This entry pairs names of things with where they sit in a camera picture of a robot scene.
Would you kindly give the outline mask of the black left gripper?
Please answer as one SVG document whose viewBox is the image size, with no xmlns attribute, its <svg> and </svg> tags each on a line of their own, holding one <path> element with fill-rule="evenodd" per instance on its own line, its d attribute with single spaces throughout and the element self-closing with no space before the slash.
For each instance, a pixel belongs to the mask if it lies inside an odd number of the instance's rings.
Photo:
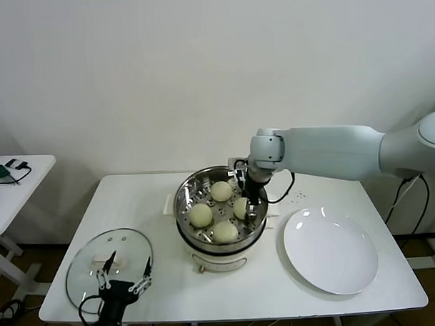
<svg viewBox="0 0 435 326">
<path fill-rule="evenodd" d="M 148 258 L 143 277 L 136 283 L 109 279 L 109 271 L 114 262 L 116 250 L 105 261 L 103 267 L 96 272 L 99 296 L 103 306 L 97 326 L 121 326 L 126 308 L 138 300 L 139 296 L 151 285 L 151 257 Z"/>
</svg>

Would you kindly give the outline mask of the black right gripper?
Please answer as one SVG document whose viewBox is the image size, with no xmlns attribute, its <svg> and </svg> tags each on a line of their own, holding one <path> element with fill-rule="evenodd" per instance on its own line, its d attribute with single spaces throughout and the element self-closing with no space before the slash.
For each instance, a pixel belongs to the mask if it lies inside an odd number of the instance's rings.
<svg viewBox="0 0 435 326">
<path fill-rule="evenodd" d="M 244 177 L 244 190 L 242 194 L 248 199 L 246 202 L 246 221 L 254 221 L 258 217 L 259 203 L 267 203 L 267 196 L 265 193 L 265 186 L 268 181 L 260 182 L 254 180 L 248 173 Z"/>
</svg>

